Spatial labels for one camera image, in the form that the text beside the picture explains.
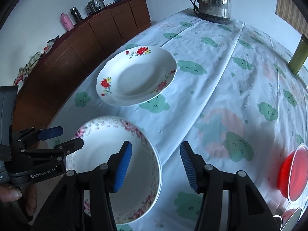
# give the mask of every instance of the green cylinder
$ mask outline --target green cylinder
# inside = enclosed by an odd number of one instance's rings
[[[293,74],[297,74],[308,57],[308,39],[301,35],[301,40],[291,58],[288,67]]]

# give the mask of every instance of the brown striped fabric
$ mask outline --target brown striped fabric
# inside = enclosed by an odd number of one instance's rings
[[[308,37],[308,24],[292,0],[277,0],[276,15]]]

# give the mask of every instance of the white wall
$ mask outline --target white wall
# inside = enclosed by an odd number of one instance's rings
[[[275,14],[277,0],[232,0],[231,16],[270,35],[292,53],[300,34]],[[159,21],[187,7],[189,0],[147,0],[152,21]]]
[[[81,16],[90,0],[20,0],[0,31],[0,86],[13,85],[20,67],[29,57],[42,51],[46,42],[61,36],[65,29],[60,14],[70,15],[70,8],[77,7]]]

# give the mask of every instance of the floral plate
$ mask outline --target floral plate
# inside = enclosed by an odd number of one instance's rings
[[[177,62],[158,46],[125,50],[106,63],[96,80],[96,92],[106,103],[133,106],[147,102],[173,81]]]
[[[118,153],[124,141],[132,144],[132,156],[123,186],[110,201],[116,224],[128,224],[144,216],[161,191],[162,169],[158,152],[138,127],[115,116],[90,120],[73,138],[84,140],[82,149],[66,157],[66,169],[91,171]],[[89,191],[84,191],[84,211],[90,215]]]

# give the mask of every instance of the finger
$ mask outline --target finger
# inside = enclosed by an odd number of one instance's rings
[[[2,202],[18,200],[21,197],[21,191],[12,185],[0,185],[0,200]]]
[[[36,185],[32,184],[27,187],[26,191],[26,212],[29,216],[33,216],[37,206],[37,190]]]

